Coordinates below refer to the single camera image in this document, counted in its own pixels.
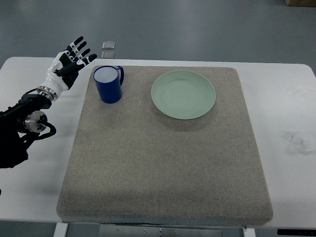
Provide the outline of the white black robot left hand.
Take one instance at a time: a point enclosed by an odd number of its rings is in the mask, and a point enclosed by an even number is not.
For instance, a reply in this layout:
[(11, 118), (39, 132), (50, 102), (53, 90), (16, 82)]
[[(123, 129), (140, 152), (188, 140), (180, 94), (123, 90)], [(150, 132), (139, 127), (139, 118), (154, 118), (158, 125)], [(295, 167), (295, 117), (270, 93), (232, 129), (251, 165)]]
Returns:
[(37, 93), (56, 101), (62, 92), (69, 90), (79, 71), (97, 58), (90, 54), (83, 36), (78, 37), (64, 50), (59, 52), (46, 72), (45, 81), (37, 88)]

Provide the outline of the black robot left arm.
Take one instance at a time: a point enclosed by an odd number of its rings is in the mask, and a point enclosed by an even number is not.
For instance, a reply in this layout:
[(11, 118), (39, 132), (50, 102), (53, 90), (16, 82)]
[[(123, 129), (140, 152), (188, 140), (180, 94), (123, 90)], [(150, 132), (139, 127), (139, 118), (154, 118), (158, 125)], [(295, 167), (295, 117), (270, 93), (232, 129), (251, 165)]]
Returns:
[(37, 140), (56, 134), (42, 109), (53, 97), (47, 92), (26, 92), (16, 105), (0, 113), (0, 167), (13, 168), (28, 159), (27, 149)]

